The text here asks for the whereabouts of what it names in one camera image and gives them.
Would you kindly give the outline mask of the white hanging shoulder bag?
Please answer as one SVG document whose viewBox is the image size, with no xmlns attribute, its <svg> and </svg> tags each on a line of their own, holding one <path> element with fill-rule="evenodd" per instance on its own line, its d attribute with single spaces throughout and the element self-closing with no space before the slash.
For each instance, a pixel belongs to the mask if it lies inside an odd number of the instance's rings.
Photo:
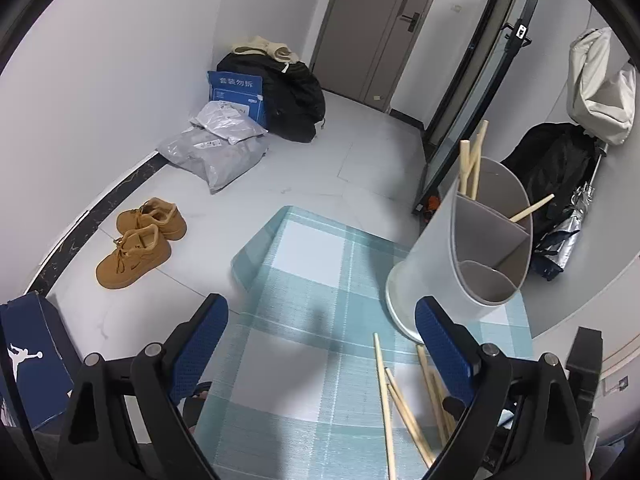
<svg viewBox="0 0 640 480">
<path fill-rule="evenodd" d="M 568 52 L 568 116 L 608 145 L 622 145 L 636 116 L 637 70 L 630 61 L 608 76 L 611 27 L 588 29 Z"/>
</svg>

